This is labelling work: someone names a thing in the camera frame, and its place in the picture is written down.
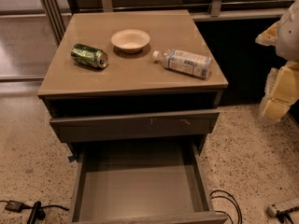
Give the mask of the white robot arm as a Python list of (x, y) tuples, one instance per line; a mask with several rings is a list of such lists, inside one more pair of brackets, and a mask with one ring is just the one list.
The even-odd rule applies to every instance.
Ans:
[(259, 34), (255, 42), (274, 46), (276, 55), (287, 62), (272, 68), (267, 76), (260, 118), (279, 122), (299, 100), (299, 0), (295, 0), (281, 19)]

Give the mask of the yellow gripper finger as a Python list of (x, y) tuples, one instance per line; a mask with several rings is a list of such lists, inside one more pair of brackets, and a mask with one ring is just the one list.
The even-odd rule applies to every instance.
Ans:
[(299, 62), (287, 61), (279, 69), (272, 68), (267, 76), (261, 117), (281, 120), (299, 99)]
[(255, 38), (255, 42), (262, 46), (275, 46), (278, 22), (276, 21)]

